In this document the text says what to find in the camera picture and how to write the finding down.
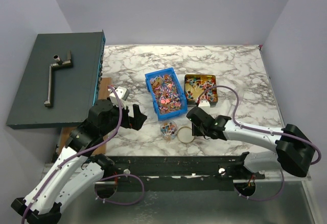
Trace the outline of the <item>round jar lid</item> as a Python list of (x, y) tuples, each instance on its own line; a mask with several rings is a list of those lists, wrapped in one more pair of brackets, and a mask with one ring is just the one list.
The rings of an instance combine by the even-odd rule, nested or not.
[(192, 128), (184, 126), (178, 130), (177, 138), (182, 143), (191, 143), (195, 136), (193, 135)]

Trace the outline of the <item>clear glass jar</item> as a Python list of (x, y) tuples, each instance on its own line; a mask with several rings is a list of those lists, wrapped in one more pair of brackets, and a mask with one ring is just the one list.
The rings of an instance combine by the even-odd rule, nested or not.
[(177, 124), (172, 120), (163, 121), (160, 125), (160, 132), (164, 140), (171, 141), (177, 135)]

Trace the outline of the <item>metal candy tin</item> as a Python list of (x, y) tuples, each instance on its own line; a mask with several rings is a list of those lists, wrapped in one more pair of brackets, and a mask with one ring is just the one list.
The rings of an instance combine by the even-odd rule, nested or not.
[(216, 76), (208, 74), (186, 74), (184, 76), (184, 93), (188, 106), (196, 105), (197, 99), (207, 100), (211, 107), (218, 102), (217, 89), (213, 88), (209, 91), (205, 90), (216, 86)]

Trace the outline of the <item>blue candy bin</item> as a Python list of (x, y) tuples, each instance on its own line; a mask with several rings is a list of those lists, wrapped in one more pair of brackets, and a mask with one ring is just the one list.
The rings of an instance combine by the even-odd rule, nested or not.
[(186, 97), (173, 68), (147, 73), (145, 81), (159, 121), (186, 114)]

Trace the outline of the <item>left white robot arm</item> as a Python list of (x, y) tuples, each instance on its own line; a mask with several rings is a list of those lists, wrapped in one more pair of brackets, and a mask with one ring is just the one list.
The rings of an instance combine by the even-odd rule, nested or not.
[(93, 152), (112, 139), (120, 127), (140, 130), (146, 121), (139, 106), (133, 105), (133, 116), (122, 102), (98, 100), (88, 117), (74, 129), (55, 163), (40, 183), (25, 197), (16, 198), (11, 207), (22, 216), (22, 223), (58, 223), (65, 208), (86, 188), (97, 181), (130, 177), (120, 172), (104, 154)]

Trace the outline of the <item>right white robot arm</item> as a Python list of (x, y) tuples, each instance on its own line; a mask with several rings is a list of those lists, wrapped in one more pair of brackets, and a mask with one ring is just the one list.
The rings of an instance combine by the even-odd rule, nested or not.
[(200, 107), (192, 108), (186, 117), (197, 130), (196, 135), (241, 141), (267, 149), (266, 152), (248, 153), (244, 161), (235, 166), (235, 173), (241, 179), (261, 170), (279, 169), (304, 178), (317, 151), (307, 136), (292, 124), (285, 128), (252, 126), (228, 116), (213, 118)]

